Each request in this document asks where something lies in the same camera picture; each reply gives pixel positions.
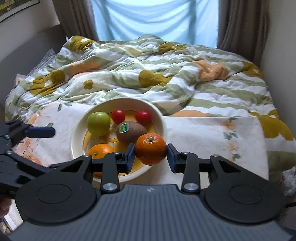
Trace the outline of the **person's left hand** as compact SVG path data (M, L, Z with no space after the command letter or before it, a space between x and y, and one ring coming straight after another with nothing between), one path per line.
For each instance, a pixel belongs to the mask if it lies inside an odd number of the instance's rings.
M8 214L11 204L11 199L3 197L0 198L0 219L2 219L5 215Z

